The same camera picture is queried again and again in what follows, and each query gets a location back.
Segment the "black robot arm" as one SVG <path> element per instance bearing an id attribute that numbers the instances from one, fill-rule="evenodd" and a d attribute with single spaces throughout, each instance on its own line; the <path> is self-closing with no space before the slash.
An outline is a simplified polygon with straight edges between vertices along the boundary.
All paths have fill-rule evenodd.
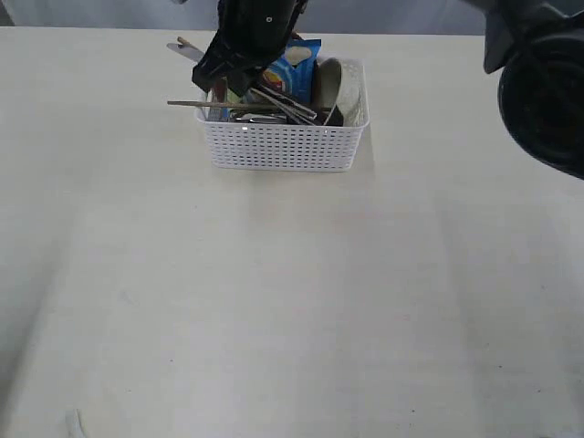
<path id="1" fill-rule="evenodd" d="M 531 157 L 583 176 L 583 4 L 580 1 L 472 1 L 485 18 L 485 73 L 502 73 L 501 119 Z M 229 78 L 243 94 L 283 55 L 304 1 L 221 1 L 218 29 L 193 67 L 209 91 Z"/>

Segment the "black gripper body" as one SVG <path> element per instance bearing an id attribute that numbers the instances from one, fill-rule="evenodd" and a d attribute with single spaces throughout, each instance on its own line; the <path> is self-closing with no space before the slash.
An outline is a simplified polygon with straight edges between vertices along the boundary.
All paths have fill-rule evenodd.
<path id="1" fill-rule="evenodd" d="M 284 53 L 306 4 L 297 0 L 220 1 L 218 29 L 193 68 L 193 84 L 208 92 L 219 78 L 251 68 L 256 83 Z"/>

